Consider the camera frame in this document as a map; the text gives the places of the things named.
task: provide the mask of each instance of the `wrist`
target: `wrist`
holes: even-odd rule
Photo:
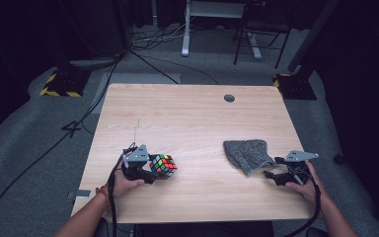
[[[102,186],[100,188],[95,188],[96,197],[100,196],[101,198],[104,198],[104,202],[107,207],[110,207],[110,198],[109,198],[109,190],[107,188],[107,185]]]

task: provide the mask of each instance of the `hole in table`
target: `hole in table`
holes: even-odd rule
[[[227,94],[224,96],[224,100],[227,101],[228,103],[232,103],[235,101],[235,97],[233,95]]]

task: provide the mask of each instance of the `person's left hand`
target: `person's left hand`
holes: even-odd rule
[[[129,181],[121,171],[122,162],[119,162],[117,170],[115,171],[115,182],[114,182],[114,191],[113,197],[119,198],[131,190],[134,190],[142,185],[144,185],[144,180],[135,180]]]

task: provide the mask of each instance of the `chair leg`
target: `chair leg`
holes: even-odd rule
[[[279,37],[279,33],[276,34],[276,36],[272,39],[272,41],[269,43],[269,46],[271,46],[278,37]]]
[[[236,29],[236,33],[235,33],[235,35],[233,36],[233,41],[236,39],[236,35],[238,34],[239,31],[240,31],[240,28]]]
[[[242,34],[243,34],[243,28],[239,32],[239,39],[238,39],[238,48],[236,49],[236,55],[235,55],[235,60],[233,61],[233,64],[236,65],[236,62],[238,60],[238,55],[239,55],[239,48],[241,47],[241,42],[242,42]]]
[[[274,67],[275,69],[278,68],[279,60],[281,59],[282,53],[284,52],[285,44],[287,43],[288,37],[290,36],[290,32],[291,31],[289,30],[285,35],[284,43],[282,44],[282,48],[281,48],[281,51],[279,53],[278,60],[276,61],[276,64]]]

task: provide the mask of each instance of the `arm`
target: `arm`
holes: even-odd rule
[[[118,170],[115,172],[114,198],[120,198],[125,193],[143,184],[143,180],[129,181],[124,177],[122,171]],[[102,190],[105,194],[109,193],[107,187],[102,187]],[[109,201],[105,195],[97,193],[82,209],[70,217],[54,236],[93,236],[98,222],[108,205]]]
[[[321,212],[325,220],[326,226],[328,227],[329,236],[345,236],[345,237],[357,236],[356,233],[353,231],[352,227],[343,217],[340,209],[337,207],[334,201],[329,197],[313,165],[308,161],[306,161],[306,164],[309,167],[310,173],[315,179],[316,184],[319,186],[319,189],[321,190],[321,193],[322,193],[321,194]],[[310,180],[304,186],[300,186],[291,182],[285,184],[285,186],[301,194],[306,200],[316,205],[315,189],[313,187],[313,183]]]

